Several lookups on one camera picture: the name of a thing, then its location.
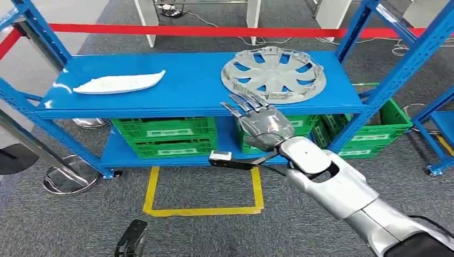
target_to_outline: blue metal shelf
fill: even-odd
[[[217,149],[232,152],[234,158],[254,158],[263,154],[243,154],[238,143],[238,134],[233,117],[216,118]],[[267,164],[287,164],[287,160],[277,156]],[[129,145],[113,127],[101,157],[101,164],[108,168],[114,167],[149,167],[149,166],[208,166],[208,156],[138,158]]]
[[[283,113],[357,113],[360,101],[334,52],[308,52],[324,67],[327,86],[308,101],[276,105]],[[220,102],[231,102],[221,82],[222,67],[234,53],[98,55],[73,57],[44,96],[36,112],[43,118],[134,118],[231,115]],[[73,92],[93,78],[166,70],[154,87],[111,95]]]
[[[432,112],[430,119],[438,127],[447,143],[454,148],[454,111]]]
[[[412,118],[414,126],[420,131],[424,140],[432,147],[432,150],[439,157],[440,161],[429,165],[427,168],[432,176],[443,174],[443,169],[454,165],[454,156],[446,152],[438,145],[435,139],[427,132],[422,123],[427,119],[438,127],[447,144],[454,147],[454,111],[437,111],[445,104],[454,99],[454,85],[449,87],[433,102],[426,105],[417,115]]]
[[[229,92],[221,83],[220,72],[233,53],[71,56],[30,0],[11,2],[16,8],[0,19],[0,28],[15,22],[22,15],[31,33],[41,41],[42,48],[46,48],[48,57],[58,64],[58,69],[64,69],[37,107],[30,104],[27,97],[38,101],[39,97],[17,91],[1,78],[0,99],[79,155],[104,178],[113,177],[110,167],[207,164],[205,157],[139,159],[115,132],[111,133],[102,158],[97,158],[53,123],[52,119],[228,116],[230,114],[219,105],[221,101],[230,101]],[[342,63],[372,14],[379,15],[411,47],[380,84],[369,92],[368,99],[361,102]],[[329,146],[330,150],[338,152],[453,31],[454,0],[447,2],[418,38],[381,6],[380,0],[363,0],[335,52],[308,52],[324,66],[327,77],[325,90],[308,101],[277,107],[286,115],[354,113],[351,121]],[[138,92],[80,95],[72,91],[90,79],[105,75],[144,74],[161,70],[167,73],[159,84]],[[250,157],[242,155],[233,144],[236,140],[226,136],[231,132],[227,130],[230,123],[233,124],[232,120],[226,120],[222,123],[225,128],[219,127],[219,148],[233,151],[236,158]],[[271,163],[281,161],[283,159],[276,158]]]

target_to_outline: robot finger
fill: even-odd
[[[227,111],[231,112],[235,117],[241,118],[243,116],[239,111],[235,110],[230,104],[221,102],[221,105],[224,108],[226,108]]]
[[[229,97],[230,99],[232,99],[238,106],[240,106],[240,108],[245,111],[246,113],[251,111],[252,109],[249,108],[249,106],[247,105],[247,103],[245,101],[243,101],[241,99],[241,97],[239,97],[238,95],[234,95],[234,94],[229,94]]]
[[[250,97],[249,95],[246,95],[244,93],[238,93],[239,96],[241,96],[244,100],[246,100],[246,102],[252,106],[252,108],[254,108],[254,110],[256,112],[259,111],[259,109],[262,107],[259,103],[257,103],[257,101],[255,99],[253,99],[252,97]]]
[[[259,104],[261,104],[264,107],[268,107],[269,103],[265,101],[260,95],[255,94],[255,93],[250,93],[250,96],[255,99]]]

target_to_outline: silver disc base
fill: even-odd
[[[98,171],[93,169],[85,161],[77,155],[71,155],[63,158],[63,161],[68,164],[81,178],[88,182],[88,186],[81,186],[74,180],[71,180],[62,172],[62,169],[50,168],[43,181],[44,189],[49,193],[58,195],[74,195],[82,193],[90,189],[96,184],[100,177]]]
[[[105,119],[73,119],[74,123],[83,129],[94,130],[106,127],[109,123]]]
[[[424,109],[425,104],[423,103],[412,103],[403,108],[404,113],[407,114],[410,118],[416,116],[422,109]],[[422,123],[423,127],[427,130],[429,134],[437,135],[440,133],[438,127],[430,120],[426,120]],[[412,127],[412,130],[418,131],[416,127]]]

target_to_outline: yellow floor tape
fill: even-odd
[[[253,207],[153,210],[158,176],[159,167],[152,167],[150,170],[150,179],[148,180],[147,193],[145,195],[145,203],[143,204],[143,212],[153,217],[258,214],[264,208],[259,168],[251,170],[252,191],[255,201],[255,206]]]
[[[438,141],[440,142],[440,144],[448,151],[448,153],[452,156],[454,156],[454,150],[452,150],[452,148],[449,146],[449,144],[446,142],[446,140],[440,136],[440,135],[436,135]]]

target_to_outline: blue shelf surface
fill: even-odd
[[[440,129],[446,142],[454,147],[454,111],[435,111],[430,114],[430,118]]]
[[[301,103],[276,105],[286,115],[358,113],[362,104],[332,51],[309,51],[324,67],[327,85]],[[42,118],[133,118],[227,116],[220,102],[231,102],[221,82],[232,52],[74,56],[59,74],[36,112]],[[154,87],[111,95],[84,95],[73,88],[108,75],[135,75],[166,70]]]
[[[219,135],[217,138],[218,150],[232,152],[233,158],[237,159],[254,158],[264,155],[241,153],[237,138],[237,128],[233,117],[217,117],[216,127]],[[138,158],[115,128],[112,128],[109,139],[105,144],[101,163],[104,167],[108,168],[210,165],[208,163],[208,156]],[[276,156],[268,160],[266,164],[287,164],[287,160],[280,156]]]

